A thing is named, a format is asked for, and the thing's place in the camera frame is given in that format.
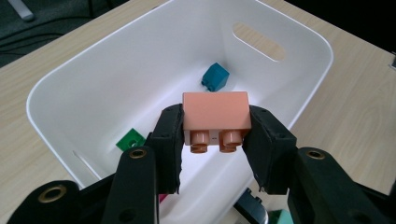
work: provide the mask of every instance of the bin handle hole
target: bin handle hole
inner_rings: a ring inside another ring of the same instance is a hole
[[[275,62],[285,59],[285,50],[281,46],[242,22],[233,25],[233,34],[244,44]]]

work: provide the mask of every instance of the white plastic bin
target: white plastic bin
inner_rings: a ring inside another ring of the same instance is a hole
[[[243,23],[275,41],[275,61],[233,32]],[[27,115],[82,188],[115,172],[116,143],[131,129],[147,136],[162,109],[219,63],[230,72],[221,91],[247,91],[290,128],[332,64],[320,35],[254,0],[173,0],[132,21],[43,77]],[[242,148],[182,153],[180,193],[160,205],[161,223],[216,223],[252,178]]]

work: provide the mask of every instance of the wooden table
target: wooden table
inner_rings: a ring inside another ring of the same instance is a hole
[[[0,69],[0,223],[32,190],[72,179],[26,117],[30,90],[53,68],[164,2],[127,2]],[[329,74],[291,129],[298,147],[329,151],[355,181],[389,193],[396,177],[394,56],[282,0],[263,2],[323,35],[334,53]]]

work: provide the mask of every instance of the green lego brick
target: green lego brick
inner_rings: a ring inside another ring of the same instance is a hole
[[[284,209],[269,212],[268,217],[268,224],[293,224],[290,212]]]
[[[143,146],[145,141],[146,139],[137,130],[131,129],[131,131],[121,138],[116,146],[122,151],[125,151],[131,147]]]

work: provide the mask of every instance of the orange lego brick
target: orange lego brick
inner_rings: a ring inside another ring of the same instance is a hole
[[[245,91],[184,92],[183,110],[184,142],[193,153],[215,145],[221,152],[234,152],[251,129]]]

